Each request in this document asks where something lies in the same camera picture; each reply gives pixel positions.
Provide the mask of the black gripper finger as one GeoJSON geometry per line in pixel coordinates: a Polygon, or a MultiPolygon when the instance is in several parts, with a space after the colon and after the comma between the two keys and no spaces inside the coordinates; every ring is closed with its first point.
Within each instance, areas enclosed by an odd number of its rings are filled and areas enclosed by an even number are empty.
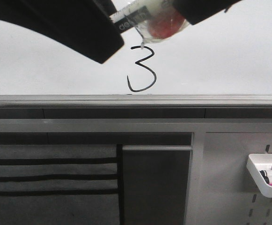
{"type": "Polygon", "coordinates": [[[103,64],[124,40],[111,0],[0,0],[0,20],[38,32],[103,64]]]}
{"type": "Polygon", "coordinates": [[[191,25],[213,16],[214,14],[230,8],[240,0],[174,0],[173,7],[191,25]]]}

